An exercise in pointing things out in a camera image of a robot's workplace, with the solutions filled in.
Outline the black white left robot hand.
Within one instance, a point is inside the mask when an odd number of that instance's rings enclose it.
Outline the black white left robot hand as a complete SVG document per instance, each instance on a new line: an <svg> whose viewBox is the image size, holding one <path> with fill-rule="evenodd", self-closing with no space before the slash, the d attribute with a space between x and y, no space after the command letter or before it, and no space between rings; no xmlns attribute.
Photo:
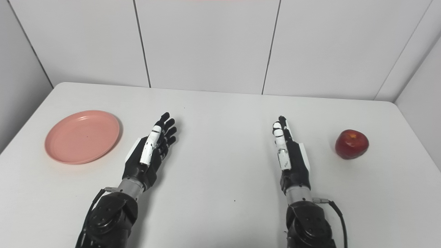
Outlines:
<svg viewBox="0 0 441 248"><path fill-rule="evenodd" d="M170 146L175 143L177 132L175 120L165 112L150 134L139 138L126 157L123 179L137 182L145 192L154 185L157 171L167 157Z"/></svg>

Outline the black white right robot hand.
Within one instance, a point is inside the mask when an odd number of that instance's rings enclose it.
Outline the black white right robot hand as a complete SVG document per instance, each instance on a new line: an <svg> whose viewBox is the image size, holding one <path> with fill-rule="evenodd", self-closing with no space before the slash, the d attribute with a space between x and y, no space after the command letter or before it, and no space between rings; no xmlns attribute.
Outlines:
<svg viewBox="0 0 441 248"><path fill-rule="evenodd" d="M285 194L292 187L311 189L309 169L304 145L293 140L293 134L285 116L279 116L273 124L273 135L282 170L280 186Z"/></svg>

